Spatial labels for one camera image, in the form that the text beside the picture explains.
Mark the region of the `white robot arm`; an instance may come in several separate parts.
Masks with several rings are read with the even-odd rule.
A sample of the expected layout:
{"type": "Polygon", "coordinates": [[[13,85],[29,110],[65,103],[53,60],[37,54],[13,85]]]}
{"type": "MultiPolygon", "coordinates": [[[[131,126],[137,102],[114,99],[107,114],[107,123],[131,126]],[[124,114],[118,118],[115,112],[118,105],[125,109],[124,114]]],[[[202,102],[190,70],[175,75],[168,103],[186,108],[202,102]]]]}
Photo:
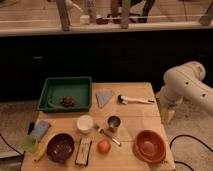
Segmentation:
{"type": "Polygon", "coordinates": [[[163,124],[171,121],[174,107],[183,99],[190,100],[213,116],[213,88],[202,82],[205,75],[204,66],[196,61],[172,67],[164,73],[164,85],[158,93],[163,124]]]}

